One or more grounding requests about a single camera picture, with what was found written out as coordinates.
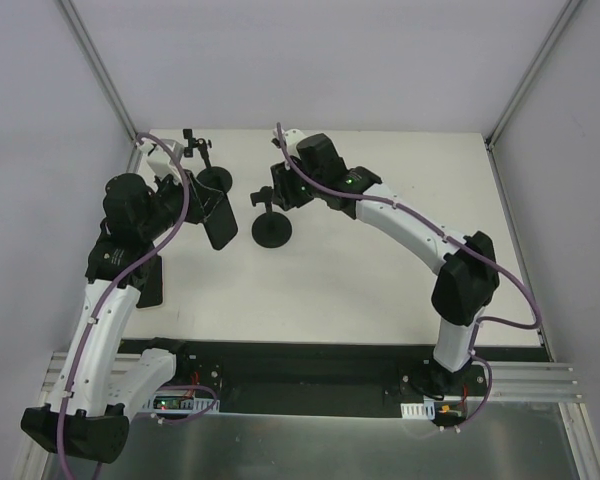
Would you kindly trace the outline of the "black smartphone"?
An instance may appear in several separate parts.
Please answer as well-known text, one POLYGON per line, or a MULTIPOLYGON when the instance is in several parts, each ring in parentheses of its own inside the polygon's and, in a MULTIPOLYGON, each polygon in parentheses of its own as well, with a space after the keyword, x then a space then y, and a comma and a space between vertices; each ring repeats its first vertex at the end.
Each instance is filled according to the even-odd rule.
POLYGON ((222 250, 234 239, 238 225, 226 194, 209 199, 204 207, 202 223, 214 250, 222 250))

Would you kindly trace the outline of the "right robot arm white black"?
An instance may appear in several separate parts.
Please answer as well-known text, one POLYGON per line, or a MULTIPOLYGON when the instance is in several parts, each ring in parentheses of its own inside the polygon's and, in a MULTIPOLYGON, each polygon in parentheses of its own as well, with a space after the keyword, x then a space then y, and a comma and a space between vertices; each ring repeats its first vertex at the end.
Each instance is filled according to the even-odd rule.
POLYGON ((281 130, 272 143, 284 156, 271 168, 274 204, 288 211, 320 199, 386 234, 435 275, 431 302, 441 318, 438 338, 429 363, 411 373, 409 382, 435 400, 456 392, 472 364, 477 319, 500 284, 491 238, 476 232, 453 245, 450 230, 402 204, 380 176, 361 166, 347 167, 324 133, 281 130))

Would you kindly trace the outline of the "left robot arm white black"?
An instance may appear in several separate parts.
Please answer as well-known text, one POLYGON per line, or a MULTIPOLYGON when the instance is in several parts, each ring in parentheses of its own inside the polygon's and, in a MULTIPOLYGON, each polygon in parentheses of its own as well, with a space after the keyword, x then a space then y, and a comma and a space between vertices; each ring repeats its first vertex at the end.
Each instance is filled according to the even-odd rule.
POLYGON ((185 223, 203 225, 213 249, 236 235, 228 184, 214 174, 173 175, 150 188, 126 173, 105 187, 105 217, 88 257, 84 304, 66 361, 46 403, 25 410, 22 430, 60 460, 70 457, 110 464, 121 454, 132 420, 162 386, 184 387, 190 363, 178 341, 145 350, 119 380, 111 372, 126 323, 135 308, 156 305, 149 290, 162 281, 154 244, 185 223))

